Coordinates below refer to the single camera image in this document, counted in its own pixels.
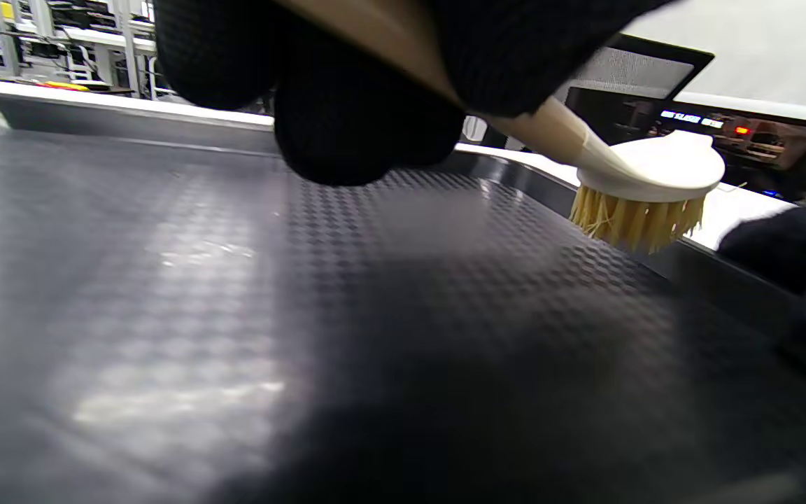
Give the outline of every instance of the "metal tray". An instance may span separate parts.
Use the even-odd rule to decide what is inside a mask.
[[[789,297],[569,198],[461,153],[324,188],[249,125],[0,97],[0,501],[806,502]]]

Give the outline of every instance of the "black glove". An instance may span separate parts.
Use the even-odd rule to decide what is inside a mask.
[[[806,207],[740,224],[717,252],[793,293],[805,293]]]
[[[444,61],[473,111],[532,112],[596,48],[671,0],[429,0]],[[311,181],[365,184],[441,162],[463,112],[271,0],[157,0],[157,50],[190,102],[239,109],[273,87],[285,160]]]

